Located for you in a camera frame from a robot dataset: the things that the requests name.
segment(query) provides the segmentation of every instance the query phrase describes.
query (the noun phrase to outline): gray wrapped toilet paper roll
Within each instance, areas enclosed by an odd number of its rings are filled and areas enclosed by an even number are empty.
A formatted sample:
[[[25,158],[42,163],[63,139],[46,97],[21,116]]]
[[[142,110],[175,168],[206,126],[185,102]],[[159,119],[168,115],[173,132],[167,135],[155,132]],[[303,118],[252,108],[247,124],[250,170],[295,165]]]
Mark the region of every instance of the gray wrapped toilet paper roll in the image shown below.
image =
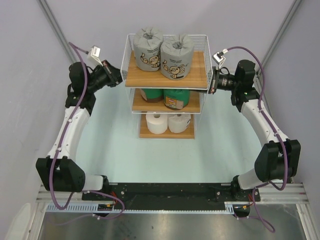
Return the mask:
[[[194,55],[194,42],[186,34],[170,36],[161,45],[161,73],[168,79],[188,75]]]
[[[135,63],[143,71],[154,72],[160,68],[160,46],[164,41],[156,27],[140,29],[133,39]]]

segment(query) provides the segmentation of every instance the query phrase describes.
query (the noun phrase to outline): wooden shelf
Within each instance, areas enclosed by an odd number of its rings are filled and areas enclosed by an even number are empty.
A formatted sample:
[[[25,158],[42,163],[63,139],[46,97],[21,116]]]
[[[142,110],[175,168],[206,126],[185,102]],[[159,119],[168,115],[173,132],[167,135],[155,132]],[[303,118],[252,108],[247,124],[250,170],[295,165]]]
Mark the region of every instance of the wooden shelf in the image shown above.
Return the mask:
[[[137,67],[132,51],[125,86],[129,88],[191,88],[207,89],[207,74],[203,51],[195,51],[189,74],[180,80],[171,80],[161,71],[142,71]]]
[[[162,134],[153,134],[147,127],[146,115],[141,115],[140,134],[141,139],[195,139],[194,115],[191,114],[191,120],[188,128],[181,133],[172,133],[169,128]]]
[[[188,105],[181,110],[173,110],[173,109],[167,108],[163,100],[159,102],[146,102],[142,98],[140,91],[136,89],[134,92],[132,111],[199,114],[201,111],[200,97],[198,92],[191,91]]]

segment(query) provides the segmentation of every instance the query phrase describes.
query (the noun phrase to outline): white wall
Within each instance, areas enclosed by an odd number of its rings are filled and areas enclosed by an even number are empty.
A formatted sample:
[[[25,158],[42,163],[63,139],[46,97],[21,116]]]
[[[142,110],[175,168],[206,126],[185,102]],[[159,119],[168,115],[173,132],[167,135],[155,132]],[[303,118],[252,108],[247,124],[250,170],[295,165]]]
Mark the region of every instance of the white wall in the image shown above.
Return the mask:
[[[62,123],[69,62],[37,1],[0,1],[0,239],[40,187]]]
[[[101,47],[101,58],[121,66],[127,34],[157,26],[164,34],[205,34],[210,50],[243,46],[262,59],[294,0],[48,0],[62,31],[80,47]],[[235,69],[250,56],[233,50]]]
[[[320,2],[296,13],[267,64],[266,99],[278,126],[301,143],[296,182],[303,182],[320,223]]]

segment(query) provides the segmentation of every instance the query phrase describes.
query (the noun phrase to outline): white toilet paper roll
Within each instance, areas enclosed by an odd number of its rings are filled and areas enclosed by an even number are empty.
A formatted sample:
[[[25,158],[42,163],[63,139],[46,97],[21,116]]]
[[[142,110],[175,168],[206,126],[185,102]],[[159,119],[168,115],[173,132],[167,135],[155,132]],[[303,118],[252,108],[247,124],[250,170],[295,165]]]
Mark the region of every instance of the white toilet paper roll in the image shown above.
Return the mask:
[[[172,133],[179,134],[187,129],[190,124],[191,115],[190,114],[175,114],[169,116],[168,126]]]
[[[152,113],[151,111],[148,111],[145,118],[147,127],[153,134],[163,134],[168,128],[167,114]]]

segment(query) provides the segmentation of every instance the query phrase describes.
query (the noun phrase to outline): green package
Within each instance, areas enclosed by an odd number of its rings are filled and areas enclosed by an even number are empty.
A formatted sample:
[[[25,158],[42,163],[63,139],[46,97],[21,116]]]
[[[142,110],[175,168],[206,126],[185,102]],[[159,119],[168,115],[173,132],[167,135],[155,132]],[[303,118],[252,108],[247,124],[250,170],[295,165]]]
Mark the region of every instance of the green package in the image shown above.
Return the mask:
[[[160,88],[141,88],[142,98],[149,103],[157,103],[164,99],[164,90]]]
[[[188,89],[164,89],[164,104],[173,110],[183,109],[188,105],[190,91]]]

